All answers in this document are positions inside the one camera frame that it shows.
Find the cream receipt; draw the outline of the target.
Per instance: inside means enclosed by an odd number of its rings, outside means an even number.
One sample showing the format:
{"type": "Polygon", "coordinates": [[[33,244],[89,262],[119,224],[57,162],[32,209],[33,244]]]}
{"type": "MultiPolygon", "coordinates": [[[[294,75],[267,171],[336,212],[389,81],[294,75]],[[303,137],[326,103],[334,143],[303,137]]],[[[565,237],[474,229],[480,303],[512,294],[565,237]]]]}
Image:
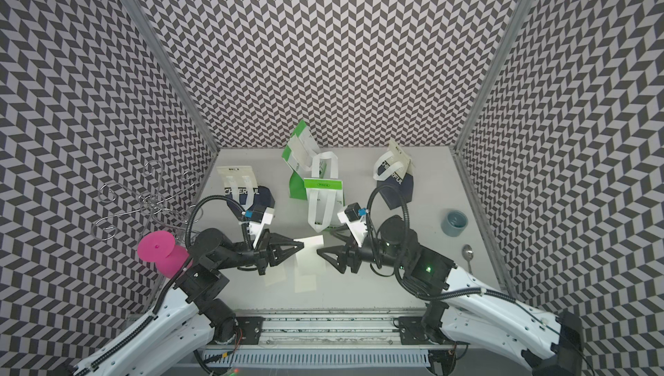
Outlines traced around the cream receipt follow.
{"type": "Polygon", "coordinates": [[[297,270],[301,275],[319,275],[324,273],[326,261],[317,254],[324,247],[323,235],[297,239],[304,247],[296,253],[297,270]]]}
{"type": "Polygon", "coordinates": [[[264,285],[266,287],[273,286],[284,282],[287,279],[285,267],[278,265],[275,267],[270,267],[266,270],[266,275],[264,275],[264,285]]]}
{"type": "Polygon", "coordinates": [[[299,268],[294,269],[294,292],[306,293],[317,290],[316,274],[303,273],[299,268]]]}

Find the green white bag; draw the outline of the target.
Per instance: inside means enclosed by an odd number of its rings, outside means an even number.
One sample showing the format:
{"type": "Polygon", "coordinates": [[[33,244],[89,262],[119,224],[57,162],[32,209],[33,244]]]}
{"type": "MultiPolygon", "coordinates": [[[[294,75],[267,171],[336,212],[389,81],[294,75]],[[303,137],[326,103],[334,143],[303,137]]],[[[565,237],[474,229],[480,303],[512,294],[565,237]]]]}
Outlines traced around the green white bag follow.
{"type": "Polygon", "coordinates": [[[308,224],[321,233],[338,223],[337,213],[344,203],[343,181],[339,175],[339,160],[332,151],[313,157],[311,175],[304,178],[308,201],[308,224]]]}
{"type": "Polygon", "coordinates": [[[292,199],[307,200],[304,179],[311,177],[314,156],[321,152],[307,123],[301,119],[284,148],[282,158],[292,170],[289,179],[289,195],[292,199]]]}

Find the green white bag front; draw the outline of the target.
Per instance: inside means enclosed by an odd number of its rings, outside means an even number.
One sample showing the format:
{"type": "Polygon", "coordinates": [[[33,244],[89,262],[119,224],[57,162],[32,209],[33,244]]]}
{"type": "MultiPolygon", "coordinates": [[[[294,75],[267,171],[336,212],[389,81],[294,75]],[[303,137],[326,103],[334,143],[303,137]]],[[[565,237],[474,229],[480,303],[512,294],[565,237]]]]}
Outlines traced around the green white bag front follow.
{"type": "Polygon", "coordinates": [[[284,148],[282,158],[292,170],[289,179],[289,195],[292,199],[307,200],[304,179],[311,177],[314,156],[321,152],[307,123],[301,119],[284,148]]]}

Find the navy cream cheerful bag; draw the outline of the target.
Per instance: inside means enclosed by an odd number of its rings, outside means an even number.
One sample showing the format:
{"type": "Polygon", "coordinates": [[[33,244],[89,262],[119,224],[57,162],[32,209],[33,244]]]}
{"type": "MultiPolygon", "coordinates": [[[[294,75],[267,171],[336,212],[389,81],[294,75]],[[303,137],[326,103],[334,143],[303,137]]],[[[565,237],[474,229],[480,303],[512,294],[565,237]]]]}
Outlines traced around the navy cream cheerful bag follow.
{"type": "Polygon", "coordinates": [[[251,166],[218,166],[216,170],[223,182],[223,194],[239,203],[244,211],[275,207],[271,190],[259,185],[251,166]]]}
{"type": "Polygon", "coordinates": [[[379,157],[373,169],[373,178],[378,186],[389,185],[396,188],[396,191],[380,191],[390,210],[400,206],[400,197],[403,197],[406,203],[413,200],[413,160],[394,140],[389,141],[387,152],[379,157]]]}

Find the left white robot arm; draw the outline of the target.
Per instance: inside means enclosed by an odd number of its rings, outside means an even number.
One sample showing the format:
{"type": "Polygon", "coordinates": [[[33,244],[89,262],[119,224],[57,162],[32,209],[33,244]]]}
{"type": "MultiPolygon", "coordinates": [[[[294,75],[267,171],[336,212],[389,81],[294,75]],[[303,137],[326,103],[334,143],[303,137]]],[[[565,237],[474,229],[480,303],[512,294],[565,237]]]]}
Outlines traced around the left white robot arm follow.
{"type": "Polygon", "coordinates": [[[242,213],[243,239],[233,242],[216,228],[193,237],[184,233],[188,258],[162,288],[153,307],[100,351],[53,375],[160,375],[214,338],[239,341],[236,315],[219,294],[228,285],[226,269],[255,266],[259,275],[304,249],[304,243],[265,228],[249,234],[252,212],[242,213]]]}

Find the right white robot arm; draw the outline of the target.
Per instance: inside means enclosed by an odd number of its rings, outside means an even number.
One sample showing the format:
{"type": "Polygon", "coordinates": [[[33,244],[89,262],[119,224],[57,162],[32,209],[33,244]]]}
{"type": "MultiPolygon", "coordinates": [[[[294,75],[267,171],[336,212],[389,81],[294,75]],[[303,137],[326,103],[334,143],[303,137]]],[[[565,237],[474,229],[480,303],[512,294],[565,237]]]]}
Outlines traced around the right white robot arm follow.
{"type": "Polygon", "coordinates": [[[533,375],[579,375],[585,364],[580,318],[566,311],[555,315],[484,284],[452,259],[423,246],[411,228],[406,199],[402,214],[375,227],[372,206],[342,206],[336,189],[323,198],[309,193],[310,222],[321,232],[338,218],[349,230],[332,234],[340,246],[317,254],[340,273],[358,272],[368,264],[379,277],[396,279],[399,287],[425,302],[421,326],[425,338],[477,344],[509,358],[533,375]]]}

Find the pink plastic cup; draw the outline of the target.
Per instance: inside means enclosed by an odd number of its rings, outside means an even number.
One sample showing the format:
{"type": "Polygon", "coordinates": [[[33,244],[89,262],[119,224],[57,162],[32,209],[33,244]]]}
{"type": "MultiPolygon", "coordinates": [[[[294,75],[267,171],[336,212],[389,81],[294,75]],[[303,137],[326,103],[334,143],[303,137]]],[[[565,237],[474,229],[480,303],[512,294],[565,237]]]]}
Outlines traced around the pink plastic cup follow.
{"type": "Polygon", "coordinates": [[[188,258],[186,248],[177,244],[175,236],[167,231],[145,235],[138,243],[137,253],[141,260],[153,263],[168,279],[180,272],[188,258]]]}

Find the grey blue cup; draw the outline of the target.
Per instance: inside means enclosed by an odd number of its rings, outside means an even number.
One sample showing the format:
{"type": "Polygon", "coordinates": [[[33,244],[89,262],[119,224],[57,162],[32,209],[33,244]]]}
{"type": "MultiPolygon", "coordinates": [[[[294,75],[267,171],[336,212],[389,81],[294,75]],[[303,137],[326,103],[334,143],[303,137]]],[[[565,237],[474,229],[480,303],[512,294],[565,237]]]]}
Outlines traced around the grey blue cup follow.
{"type": "Polygon", "coordinates": [[[468,227],[469,220],[467,216],[458,210],[447,212],[441,222],[441,230],[449,237],[459,237],[468,227]]]}

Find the metal spoon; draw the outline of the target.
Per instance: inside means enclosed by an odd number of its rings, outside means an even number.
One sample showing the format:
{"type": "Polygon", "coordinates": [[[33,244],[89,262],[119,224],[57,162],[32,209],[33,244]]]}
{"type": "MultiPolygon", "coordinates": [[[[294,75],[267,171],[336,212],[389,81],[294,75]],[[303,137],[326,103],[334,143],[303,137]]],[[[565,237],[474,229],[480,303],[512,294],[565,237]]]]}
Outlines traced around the metal spoon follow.
{"type": "Polygon", "coordinates": [[[462,256],[463,259],[466,261],[467,264],[467,271],[472,274],[472,260],[474,258],[474,250],[471,245],[464,245],[462,248],[462,256]]]}

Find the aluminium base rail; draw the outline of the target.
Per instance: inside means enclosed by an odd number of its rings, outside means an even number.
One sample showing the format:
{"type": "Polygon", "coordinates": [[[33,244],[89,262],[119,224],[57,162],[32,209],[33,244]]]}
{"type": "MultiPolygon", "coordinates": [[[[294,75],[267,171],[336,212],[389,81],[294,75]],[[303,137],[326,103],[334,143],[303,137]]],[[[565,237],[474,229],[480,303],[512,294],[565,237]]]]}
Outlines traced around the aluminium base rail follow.
{"type": "Polygon", "coordinates": [[[155,320],[167,339],[184,352],[203,349],[208,355],[231,352],[342,351],[344,349],[451,350],[476,346],[494,353],[520,355],[547,348],[546,331],[536,320],[501,329],[467,311],[448,308],[442,325],[425,329],[419,311],[350,312],[344,314],[261,314],[226,321],[228,333],[216,330],[205,315],[162,313],[155,320]]]}

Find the aluminium corner post left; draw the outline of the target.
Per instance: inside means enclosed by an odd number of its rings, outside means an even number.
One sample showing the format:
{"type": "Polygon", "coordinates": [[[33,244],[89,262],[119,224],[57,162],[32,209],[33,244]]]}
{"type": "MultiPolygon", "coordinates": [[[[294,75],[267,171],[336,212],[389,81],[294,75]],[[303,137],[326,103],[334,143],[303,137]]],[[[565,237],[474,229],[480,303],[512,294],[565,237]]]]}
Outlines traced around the aluminium corner post left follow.
{"type": "Polygon", "coordinates": [[[195,101],[193,101],[192,97],[188,93],[180,75],[171,62],[169,55],[157,37],[154,28],[152,27],[140,4],[137,0],[120,1],[131,17],[132,22],[138,29],[138,33],[140,33],[140,35],[143,37],[155,60],[163,70],[166,79],[172,86],[175,94],[183,105],[183,108],[186,110],[193,123],[198,128],[199,132],[201,132],[205,143],[207,146],[209,146],[210,149],[212,149],[214,154],[217,154],[219,152],[219,148],[213,133],[197,109],[195,101]]]}

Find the aluminium corner post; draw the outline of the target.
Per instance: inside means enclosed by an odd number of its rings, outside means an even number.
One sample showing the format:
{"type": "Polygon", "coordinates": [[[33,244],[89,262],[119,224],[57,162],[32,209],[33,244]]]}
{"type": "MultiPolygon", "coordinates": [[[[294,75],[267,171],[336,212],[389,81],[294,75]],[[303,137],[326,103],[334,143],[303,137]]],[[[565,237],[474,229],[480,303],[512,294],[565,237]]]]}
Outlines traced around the aluminium corner post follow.
{"type": "Polygon", "coordinates": [[[496,49],[496,54],[490,63],[476,99],[470,108],[468,118],[459,133],[458,140],[454,144],[453,149],[457,154],[461,154],[463,147],[475,129],[477,121],[482,115],[482,111],[489,99],[489,95],[495,86],[496,80],[508,59],[510,51],[534,2],[535,0],[517,0],[515,11],[508,21],[503,38],[501,38],[501,42],[496,49]]]}
{"type": "Polygon", "coordinates": [[[152,27],[140,4],[137,0],[120,1],[131,17],[132,22],[138,29],[138,33],[140,33],[140,35],[143,37],[155,60],[163,70],[166,79],[172,86],[175,94],[183,105],[183,108],[186,110],[193,123],[198,128],[199,132],[201,132],[205,143],[207,146],[209,146],[210,149],[212,149],[214,154],[217,154],[219,152],[219,148],[213,133],[197,109],[195,101],[193,101],[192,97],[188,93],[180,75],[171,62],[169,55],[157,37],[154,28],[152,27]]]}

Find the aluminium corner post right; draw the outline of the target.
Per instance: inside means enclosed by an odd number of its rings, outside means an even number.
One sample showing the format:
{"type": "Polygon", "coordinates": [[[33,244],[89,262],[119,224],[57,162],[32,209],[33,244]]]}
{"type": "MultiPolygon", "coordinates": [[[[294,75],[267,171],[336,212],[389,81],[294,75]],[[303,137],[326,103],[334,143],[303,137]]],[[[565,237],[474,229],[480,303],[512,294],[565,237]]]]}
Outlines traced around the aluminium corner post right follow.
{"type": "Polygon", "coordinates": [[[503,38],[501,38],[501,42],[496,49],[496,54],[490,63],[476,99],[470,108],[468,118],[459,133],[458,140],[454,144],[453,149],[457,154],[461,154],[463,147],[475,129],[477,121],[482,115],[482,111],[489,99],[489,95],[495,86],[496,80],[508,59],[510,51],[534,2],[535,0],[517,0],[515,11],[508,21],[503,38]]]}

